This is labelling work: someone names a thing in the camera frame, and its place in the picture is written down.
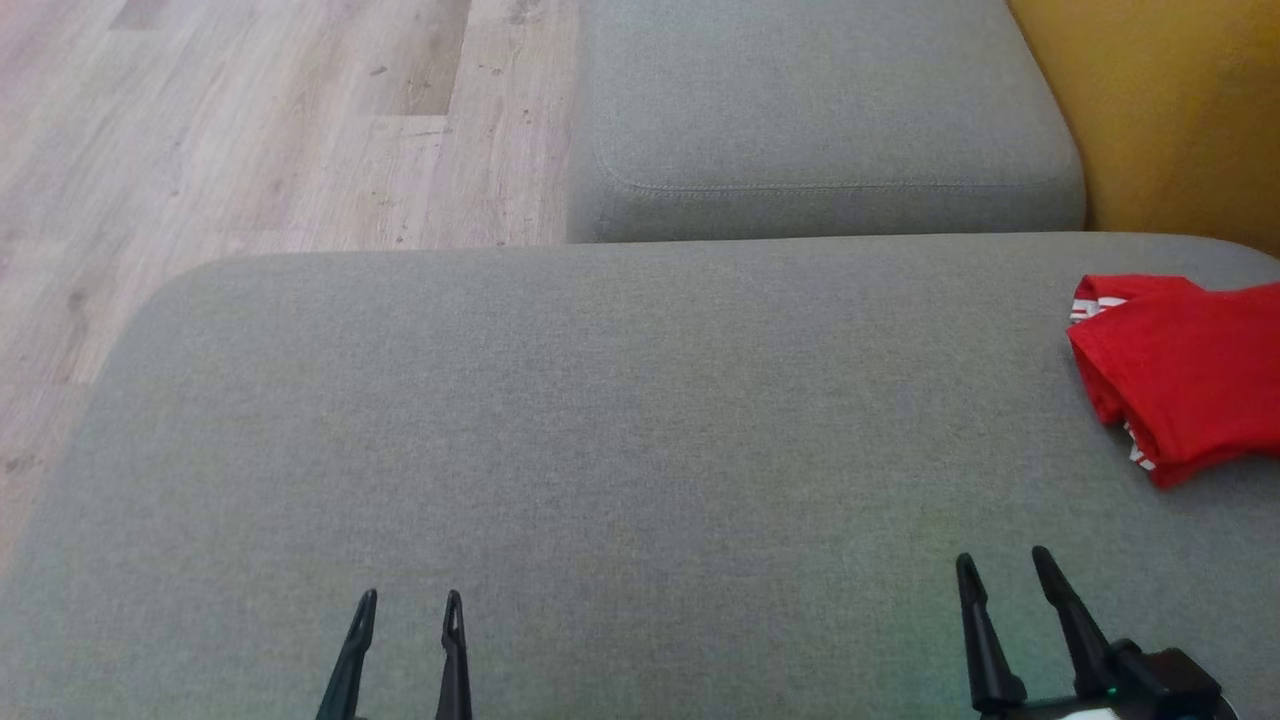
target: yellow wall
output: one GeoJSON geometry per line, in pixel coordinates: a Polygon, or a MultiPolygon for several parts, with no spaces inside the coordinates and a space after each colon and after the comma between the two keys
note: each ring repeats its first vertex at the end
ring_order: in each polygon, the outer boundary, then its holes
{"type": "Polygon", "coordinates": [[[1280,256],[1280,0],[1009,0],[1084,161],[1093,229],[1280,256]]]}

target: wooden floor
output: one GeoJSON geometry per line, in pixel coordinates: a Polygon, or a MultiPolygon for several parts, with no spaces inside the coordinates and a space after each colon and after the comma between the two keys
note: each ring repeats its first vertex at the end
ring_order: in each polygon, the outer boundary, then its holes
{"type": "Polygon", "coordinates": [[[0,0],[0,578],[174,275],[562,242],[576,5],[0,0]]]}

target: cushion seam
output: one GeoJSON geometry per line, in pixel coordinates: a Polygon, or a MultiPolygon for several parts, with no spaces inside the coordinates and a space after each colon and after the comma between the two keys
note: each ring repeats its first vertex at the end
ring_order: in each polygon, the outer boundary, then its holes
{"type": "Polygon", "coordinates": [[[989,183],[989,184],[977,184],[977,183],[915,183],[915,182],[901,182],[901,183],[869,183],[869,184],[850,184],[850,183],[808,183],[808,184],[786,184],[786,183],[749,183],[749,184],[726,184],[726,186],[677,186],[677,184],[654,184],[654,183],[641,183],[635,181],[628,181],[622,177],[608,160],[605,160],[604,152],[600,149],[598,138],[591,142],[591,158],[595,163],[604,170],[605,176],[613,182],[622,184],[634,191],[648,193],[648,195],[709,195],[716,192],[774,192],[774,193],[787,193],[787,195],[800,195],[812,192],[832,192],[841,190],[855,190],[864,192],[893,192],[893,191],[910,191],[910,190],[936,190],[946,192],[969,192],[969,191],[987,191],[987,190],[1033,190],[1048,184],[1061,183],[1068,179],[1068,176],[1074,173],[1065,173],[1053,176],[1036,182],[1019,182],[1019,183],[989,183]]]}

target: gray sofa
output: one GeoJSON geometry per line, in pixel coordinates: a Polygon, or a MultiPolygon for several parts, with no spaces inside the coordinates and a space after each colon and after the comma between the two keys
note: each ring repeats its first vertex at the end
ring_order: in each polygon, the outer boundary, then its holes
{"type": "Polygon", "coordinates": [[[1004,0],[586,3],[573,240],[1080,229],[1004,0]]]}
{"type": "Polygon", "coordinates": [[[1103,630],[1275,717],[1280,466],[1161,493],[1098,425],[1064,329],[1083,273],[1123,272],[1280,261],[1052,233],[200,269],[36,509],[0,701],[306,717],[376,585],[361,714],[428,715],[456,587],[477,717],[972,717],[961,551],[1033,696],[1070,692],[1043,543],[1103,630]]]}

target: folded clothing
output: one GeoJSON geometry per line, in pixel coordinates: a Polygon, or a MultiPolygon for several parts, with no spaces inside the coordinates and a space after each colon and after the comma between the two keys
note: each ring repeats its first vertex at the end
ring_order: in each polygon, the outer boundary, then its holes
{"type": "Polygon", "coordinates": [[[1280,283],[1210,292],[1180,277],[1085,275],[1071,320],[1098,419],[1125,421],[1156,487],[1280,455],[1280,283]]]}

